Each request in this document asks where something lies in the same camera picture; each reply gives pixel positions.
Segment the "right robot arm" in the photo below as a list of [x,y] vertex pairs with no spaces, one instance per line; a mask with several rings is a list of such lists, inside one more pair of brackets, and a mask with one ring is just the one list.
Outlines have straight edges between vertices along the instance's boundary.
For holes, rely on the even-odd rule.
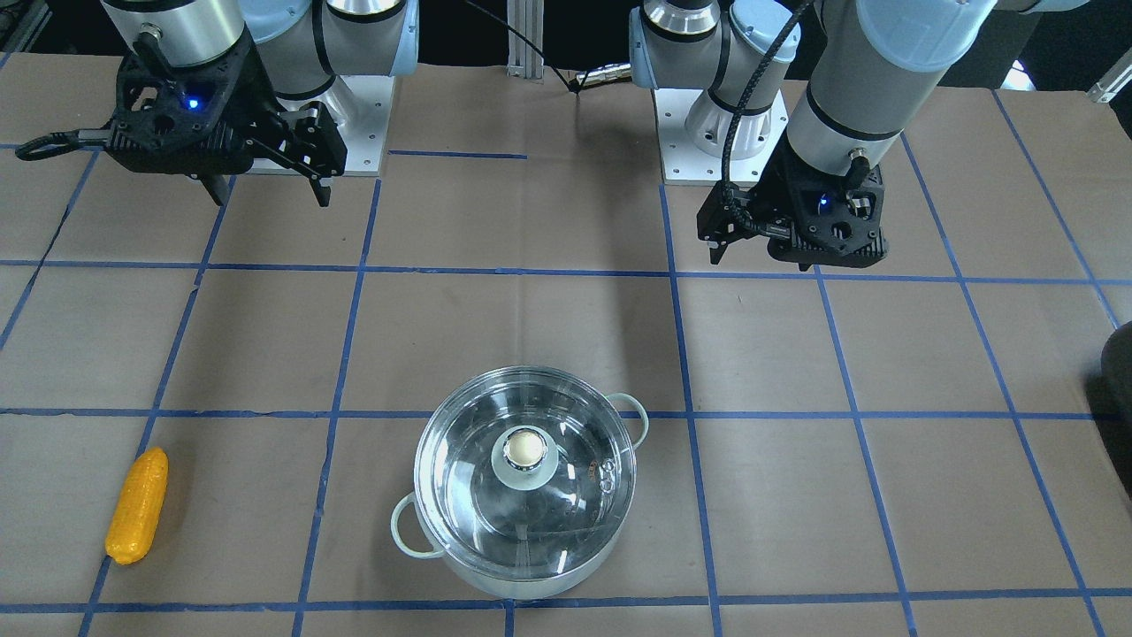
[[216,204],[258,160],[316,201],[348,171],[348,76],[413,74],[417,1],[105,1],[126,45],[115,109],[88,141],[134,173],[201,182]]

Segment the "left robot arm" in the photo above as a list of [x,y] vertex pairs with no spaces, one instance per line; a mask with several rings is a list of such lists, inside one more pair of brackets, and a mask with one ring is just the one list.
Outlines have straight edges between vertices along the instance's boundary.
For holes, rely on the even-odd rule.
[[[698,97],[691,135],[718,162],[696,214],[710,262],[767,238],[770,257],[866,269],[886,258],[882,158],[990,12],[1066,12],[1075,1],[644,1],[631,11],[631,74]],[[769,119],[814,11],[826,44],[753,186],[736,162]]]

